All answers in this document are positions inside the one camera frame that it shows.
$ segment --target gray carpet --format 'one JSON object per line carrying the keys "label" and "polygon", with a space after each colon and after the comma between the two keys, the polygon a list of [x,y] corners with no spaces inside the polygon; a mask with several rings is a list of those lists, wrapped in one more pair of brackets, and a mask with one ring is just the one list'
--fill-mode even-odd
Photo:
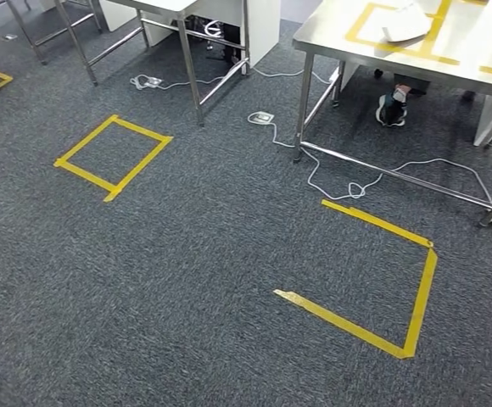
{"label": "gray carpet", "polygon": [[[34,31],[40,21],[26,17]],[[283,22],[259,68],[302,69],[290,46],[297,27]],[[89,55],[125,32],[79,31]],[[402,345],[425,256],[321,206],[305,183],[314,163],[292,164],[271,129],[246,122],[270,111],[290,142],[299,77],[237,79],[200,129],[187,87],[129,83],[184,81],[176,37],[150,53],[130,42],[98,64],[94,88],[66,36],[45,47],[42,67],[23,39],[1,39],[10,33],[19,34],[2,10],[0,70],[15,80],[0,91],[0,406],[492,405],[492,229],[476,226],[481,209],[390,179],[342,202],[428,237],[440,256],[417,353],[397,360],[272,292],[300,293]],[[225,72],[194,48],[200,78]],[[333,65],[315,70],[327,78]],[[373,112],[391,82],[360,71],[309,137],[387,166],[452,159],[492,192],[492,148],[471,143],[482,98],[463,104],[461,91],[433,84],[410,101],[404,128],[383,129]],[[175,139],[112,203],[53,167],[110,114]],[[74,162],[115,181],[153,146],[113,127]],[[332,193],[376,176],[320,159],[316,181]],[[462,170],[406,172],[481,196]]]}

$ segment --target tape strip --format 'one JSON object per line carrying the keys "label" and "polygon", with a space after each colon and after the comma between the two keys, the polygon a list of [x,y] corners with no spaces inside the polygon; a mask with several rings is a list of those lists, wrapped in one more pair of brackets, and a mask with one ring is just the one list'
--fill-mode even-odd
{"label": "tape strip", "polygon": [[376,218],[376,216],[367,214],[366,212],[363,212],[362,210],[355,209],[355,208],[346,208],[345,206],[341,206],[334,202],[328,201],[326,199],[322,200],[322,205],[325,205],[327,208],[343,212],[347,215],[354,216],[355,218],[361,219],[367,223],[371,223],[373,225],[379,226],[382,229],[385,229],[386,231],[391,231],[396,235],[404,237],[405,239],[408,239],[410,240],[411,242],[417,243],[425,248],[432,248],[434,246],[432,242],[430,242],[429,240],[425,237],[421,237],[419,235],[416,235],[411,231],[407,231],[406,229],[403,229],[401,227],[394,225],[392,223],[389,223],[386,220]]}

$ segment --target person's foot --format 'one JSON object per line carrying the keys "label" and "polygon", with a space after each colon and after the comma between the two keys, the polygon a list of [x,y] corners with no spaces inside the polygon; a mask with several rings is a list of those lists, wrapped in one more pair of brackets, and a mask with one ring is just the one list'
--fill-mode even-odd
{"label": "person's foot", "polygon": [[383,126],[403,126],[406,115],[406,94],[399,89],[394,93],[380,96],[380,106],[376,110],[376,120]]}

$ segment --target black shoe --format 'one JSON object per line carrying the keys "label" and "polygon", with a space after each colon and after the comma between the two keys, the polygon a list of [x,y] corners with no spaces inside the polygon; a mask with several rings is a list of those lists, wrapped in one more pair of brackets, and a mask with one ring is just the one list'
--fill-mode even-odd
{"label": "black shoe", "polygon": [[388,93],[380,96],[380,106],[376,110],[376,120],[383,126],[391,127],[396,125],[401,127],[406,123],[404,120],[407,113],[406,103],[395,100],[393,97],[394,94]]}

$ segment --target table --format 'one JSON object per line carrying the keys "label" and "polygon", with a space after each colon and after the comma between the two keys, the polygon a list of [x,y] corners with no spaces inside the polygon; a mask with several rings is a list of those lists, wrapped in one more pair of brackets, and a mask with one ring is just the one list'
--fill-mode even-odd
{"label": "table", "polygon": [[[187,76],[191,87],[191,94],[194,99],[194,104],[195,105],[195,110],[199,125],[204,125],[204,116],[203,113],[203,105],[206,103],[209,98],[214,96],[216,92],[224,86],[229,79],[236,75],[238,72],[243,72],[245,75],[249,73],[250,65],[255,64],[259,59],[262,58],[265,53],[268,53],[269,50],[273,48],[278,42],[278,37],[280,35],[280,20],[278,20],[277,29],[274,30],[274,25],[271,25],[269,30],[260,30],[261,23],[266,23],[267,20],[262,18],[262,11],[265,9],[274,10],[274,5],[277,4],[279,6],[279,16],[280,16],[280,0],[275,0],[274,4],[271,4],[270,7],[263,7],[261,3],[262,0],[110,0],[113,3],[119,4],[122,6],[127,6],[129,8],[134,8],[136,11],[137,18],[141,23],[140,27],[138,27],[128,35],[120,39],[119,41],[103,51],[102,53],[88,61],[86,56],[83,54],[83,51],[78,45],[78,39],[76,39],[74,31],[72,29],[70,24],[67,25],[67,30],[70,31],[70,34],[73,38],[75,44],[77,45],[79,53],[80,53],[82,61],[88,70],[90,77],[95,78],[93,72],[91,68],[92,65],[96,64],[100,60],[106,57],[109,53],[111,53],[118,47],[120,47],[126,42],[134,38],[138,34],[142,34],[144,39],[146,47],[150,47],[161,41],[164,36],[168,35],[169,32],[178,31],[180,35],[180,41],[181,48],[184,54],[184,58],[186,64],[186,69],[187,71]],[[59,0],[55,0],[57,7],[61,14],[64,14],[63,7],[59,3]],[[250,5],[253,3],[257,7],[255,10],[256,14],[252,14],[250,11]],[[208,7],[214,8],[228,8],[229,5],[232,6],[232,10],[236,14],[238,14],[239,21],[238,25],[241,26],[242,29],[242,39],[241,43],[236,44],[232,42],[227,42],[224,39],[214,38],[212,36],[207,36],[205,33],[200,33],[197,31],[190,31],[186,29],[185,19],[192,15],[201,13],[203,14],[203,10],[206,10]],[[255,20],[252,19],[252,16],[255,15]],[[176,26],[171,25],[171,21],[175,21]],[[253,21],[255,24],[255,35],[252,36],[250,33],[250,22]],[[165,33],[164,36],[162,36],[161,29],[163,29]],[[269,33],[268,36],[265,36],[265,33]],[[213,89],[209,91],[207,95],[201,97],[199,88],[197,86],[197,77],[195,74],[195,69],[194,67],[191,50],[190,49],[189,41],[187,40],[188,36],[197,36],[199,38],[203,38],[206,40],[209,40],[211,42],[220,43],[226,46],[234,47],[242,51],[242,57],[240,61],[237,61],[234,67],[232,67],[227,75],[225,75],[221,80],[218,81]],[[252,58],[251,54],[251,39],[253,38],[255,40],[256,47],[255,48],[255,55],[255,59]]]}
{"label": "table", "polygon": [[[492,203],[419,178],[386,170],[344,153],[305,140],[305,130],[331,95],[338,102],[346,79],[358,65],[376,67],[428,81],[437,81],[492,96],[492,0],[418,0],[432,20],[431,31],[422,41],[389,44],[381,27],[394,0],[324,0],[294,37],[295,49],[306,53],[298,120],[295,141],[295,161],[302,148],[309,148],[366,166],[388,176],[476,204],[490,212],[481,221],[492,220]],[[315,55],[338,59],[330,84],[307,114]]]}

